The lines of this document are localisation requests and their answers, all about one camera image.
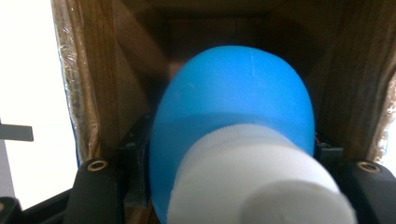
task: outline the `white cylinder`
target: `white cylinder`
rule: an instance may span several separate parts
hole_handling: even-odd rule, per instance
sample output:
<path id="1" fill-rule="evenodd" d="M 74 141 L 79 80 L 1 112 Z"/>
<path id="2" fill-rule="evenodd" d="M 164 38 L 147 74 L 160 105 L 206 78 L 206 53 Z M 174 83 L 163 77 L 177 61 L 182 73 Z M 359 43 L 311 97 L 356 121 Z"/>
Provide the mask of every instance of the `white cylinder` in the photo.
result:
<path id="1" fill-rule="evenodd" d="M 332 177 L 317 161 L 274 130 L 238 124 L 210 133 L 190 148 L 177 170 L 167 222 L 356 220 Z"/>

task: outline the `metal screw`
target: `metal screw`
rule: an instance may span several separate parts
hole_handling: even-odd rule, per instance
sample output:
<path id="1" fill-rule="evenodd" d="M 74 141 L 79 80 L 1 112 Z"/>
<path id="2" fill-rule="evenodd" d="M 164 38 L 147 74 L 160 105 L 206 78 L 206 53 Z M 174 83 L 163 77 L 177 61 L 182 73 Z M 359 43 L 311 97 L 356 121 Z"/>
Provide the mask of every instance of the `metal screw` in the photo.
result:
<path id="1" fill-rule="evenodd" d="M 108 162 L 107 161 L 103 161 L 103 160 L 99 160 L 99 161 L 93 161 L 91 162 L 90 165 L 88 165 L 88 170 L 89 171 L 100 171 L 103 170 L 107 167 Z"/>

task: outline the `plastic wrap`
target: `plastic wrap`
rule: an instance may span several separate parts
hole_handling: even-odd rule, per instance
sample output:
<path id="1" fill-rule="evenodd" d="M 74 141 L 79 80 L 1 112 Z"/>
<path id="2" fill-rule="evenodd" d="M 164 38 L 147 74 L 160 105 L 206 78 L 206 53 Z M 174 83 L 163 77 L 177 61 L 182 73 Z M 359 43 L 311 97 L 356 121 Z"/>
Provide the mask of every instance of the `plastic wrap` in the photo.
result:
<path id="1" fill-rule="evenodd" d="M 368 160 L 383 163 L 388 151 L 389 128 L 396 117 L 396 73 L 388 85 L 387 97 L 384 102 L 383 112 L 377 128 L 373 143 L 371 144 Z"/>
<path id="2" fill-rule="evenodd" d="M 78 160 L 99 157 L 100 129 L 92 79 L 87 64 L 83 21 L 74 0 L 52 0 L 52 13 L 63 69 L 64 88 L 76 138 Z"/>

